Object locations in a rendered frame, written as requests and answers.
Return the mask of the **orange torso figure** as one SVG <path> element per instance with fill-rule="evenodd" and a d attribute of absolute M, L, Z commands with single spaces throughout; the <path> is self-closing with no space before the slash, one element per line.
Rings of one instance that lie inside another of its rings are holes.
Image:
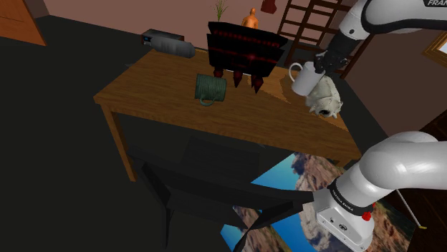
<path fill-rule="evenodd" d="M 248 28 L 252 28 L 252 29 L 258 29 L 259 28 L 259 20 L 256 18 L 255 14 L 256 14 L 256 9 L 251 8 L 249 15 L 243 18 L 241 25 L 246 26 Z"/>

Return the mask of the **black red spiked box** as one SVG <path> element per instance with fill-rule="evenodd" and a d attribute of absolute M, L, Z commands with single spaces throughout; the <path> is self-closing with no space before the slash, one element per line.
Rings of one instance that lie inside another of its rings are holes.
<path fill-rule="evenodd" d="M 270 31 L 222 21 L 210 21 L 207 34 L 209 64 L 213 75 L 222 77 L 224 70 L 234 73 L 237 86 L 243 74 L 251 76 L 251 86 L 259 91 L 282 57 L 288 39 Z"/>

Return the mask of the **white animal skull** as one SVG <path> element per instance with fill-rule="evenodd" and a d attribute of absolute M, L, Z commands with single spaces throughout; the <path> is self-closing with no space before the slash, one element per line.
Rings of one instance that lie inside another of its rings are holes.
<path fill-rule="evenodd" d="M 306 96 L 305 105 L 310 108 L 309 112 L 337 119 L 343 102 L 332 78 L 324 75 Z"/>

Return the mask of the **wooden table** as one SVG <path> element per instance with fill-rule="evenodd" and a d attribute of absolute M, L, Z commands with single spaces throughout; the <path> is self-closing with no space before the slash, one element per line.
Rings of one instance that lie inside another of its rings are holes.
<path fill-rule="evenodd" d="M 94 96 L 130 181 L 137 175 L 126 154 L 120 114 L 305 152 L 340 166 L 360 158 L 342 118 L 309 113 L 305 99 L 292 91 L 287 69 L 275 67 L 258 92 L 248 77 L 238 87 L 228 84 L 223 102 L 204 107 L 194 97 L 196 76 L 212 72 L 203 50 L 191 59 L 153 50 Z"/>

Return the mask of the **green grass plant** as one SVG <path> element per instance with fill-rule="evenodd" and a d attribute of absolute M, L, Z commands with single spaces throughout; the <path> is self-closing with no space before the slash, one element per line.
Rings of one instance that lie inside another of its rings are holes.
<path fill-rule="evenodd" d="M 223 13 L 227 10 L 228 6 L 226 4 L 227 0 L 216 0 L 214 4 L 214 11 L 216 12 L 217 20 L 220 21 Z"/>

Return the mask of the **gold framed wall picture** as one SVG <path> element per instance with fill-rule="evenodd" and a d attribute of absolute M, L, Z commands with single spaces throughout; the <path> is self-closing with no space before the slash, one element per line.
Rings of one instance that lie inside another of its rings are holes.
<path fill-rule="evenodd" d="M 447 68 L 447 53 L 441 47 L 447 43 L 447 31 L 441 32 L 422 52 L 422 55 Z"/>

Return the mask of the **green ribbed mug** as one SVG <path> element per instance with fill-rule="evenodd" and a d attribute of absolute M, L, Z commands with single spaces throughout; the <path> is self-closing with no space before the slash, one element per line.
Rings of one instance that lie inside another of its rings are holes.
<path fill-rule="evenodd" d="M 226 96 L 227 81 L 222 78 L 205 74 L 197 74 L 195 99 L 204 107 L 211 106 L 214 102 L 223 102 Z"/>

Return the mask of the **brown wooden ladder shelf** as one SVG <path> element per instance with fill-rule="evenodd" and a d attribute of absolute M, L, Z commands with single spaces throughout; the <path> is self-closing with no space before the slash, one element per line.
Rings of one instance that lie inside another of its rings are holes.
<path fill-rule="evenodd" d="M 292 40 L 284 65 L 304 64 L 323 52 L 357 0 L 288 0 L 278 34 Z"/>

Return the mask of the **thin white stick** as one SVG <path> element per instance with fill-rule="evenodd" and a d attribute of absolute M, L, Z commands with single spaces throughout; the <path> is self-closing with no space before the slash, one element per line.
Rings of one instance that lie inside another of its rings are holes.
<path fill-rule="evenodd" d="M 406 201 L 405 198 L 403 197 L 402 193 L 401 193 L 398 189 L 396 189 L 395 191 L 396 191 L 396 193 L 399 195 L 400 199 L 401 199 L 402 202 L 404 203 L 404 205 L 405 205 L 405 207 L 407 208 L 408 212 L 410 213 L 411 217 L 412 217 L 413 220 L 415 221 L 415 224 L 417 225 L 417 227 L 418 227 L 419 229 L 426 230 L 427 227 L 422 226 L 422 225 L 420 224 L 420 222 L 418 221 L 418 219 L 417 219 L 417 217 L 415 216 L 414 212 L 412 211 L 412 209 L 411 209 L 410 206 L 408 205 L 407 201 Z"/>

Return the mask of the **black chair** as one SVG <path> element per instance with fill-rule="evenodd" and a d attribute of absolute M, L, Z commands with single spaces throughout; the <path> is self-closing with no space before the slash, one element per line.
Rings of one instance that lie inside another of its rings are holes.
<path fill-rule="evenodd" d="M 173 163 L 139 147 L 127 151 L 133 167 L 161 209 L 161 246 L 168 245 L 174 211 L 247 232 L 288 218 L 314 201 L 313 193 L 243 183 Z"/>

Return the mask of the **landscape patterned robot stand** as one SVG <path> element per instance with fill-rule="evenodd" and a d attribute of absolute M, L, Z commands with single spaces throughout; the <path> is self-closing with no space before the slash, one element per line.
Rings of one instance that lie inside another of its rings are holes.
<path fill-rule="evenodd" d="M 253 184 L 285 190 L 316 191 L 345 172 L 328 159 L 295 152 L 253 180 Z M 409 252 L 415 224 L 384 200 L 375 204 L 372 243 L 364 252 Z M 246 233 L 244 229 L 224 225 L 221 235 L 234 250 L 242 236 L 246 244 L 241 252 L 352 252 L 343 242 L 325 230 L 310 203 L 303 211 L 266 228 Z"/>

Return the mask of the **orange wooden door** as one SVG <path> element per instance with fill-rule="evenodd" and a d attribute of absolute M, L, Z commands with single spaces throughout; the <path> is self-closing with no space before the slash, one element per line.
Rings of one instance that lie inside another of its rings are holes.
<path fill-rule="evenodd" d="M 0 0 L 0 37 L 47 45 L 25 0 Z"/>

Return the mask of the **grey cylinder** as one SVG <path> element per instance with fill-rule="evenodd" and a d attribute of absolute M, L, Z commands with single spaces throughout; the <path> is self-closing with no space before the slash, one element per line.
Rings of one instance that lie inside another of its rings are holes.
<path fill-rule="evenodd" d="M 192 58 L 196 54 L 196 49 L 192 43 L 167 37 L 153 37 L 150 40 L 150 45 L 157 52 L 179 57 Z"/>

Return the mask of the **white mug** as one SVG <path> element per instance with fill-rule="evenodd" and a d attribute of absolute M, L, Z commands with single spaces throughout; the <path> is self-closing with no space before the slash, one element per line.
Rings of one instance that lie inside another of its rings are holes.
<path fill-rule="evenodd" d="M 299 72 L 296 77 L 292 76 L 292 68 L 298 67 Z M 317 85 L 325 74 L 324 70 L 317 70 L 314 62 L 292 63 L 289 67 L 289 77 L 292 81 L 292 90 L 301 96 L 307 96 Z"/>

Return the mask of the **dark radio box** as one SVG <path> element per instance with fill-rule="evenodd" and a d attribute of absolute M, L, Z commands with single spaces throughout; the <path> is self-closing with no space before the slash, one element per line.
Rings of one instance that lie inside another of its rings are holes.
<path fill-rule="evenodd" d="M 184 40 L 183 35 L 172 34 L 172 33 L 166 32 L 166 31 L 159 31 L 156 29 L 149 29 L 140 35 L 141 44 L 150 46 L 150 40 L 153 37 L 165 37 L 165 38 L 176 39 L 176 40 L 180 40 L 180 41 Z"/>

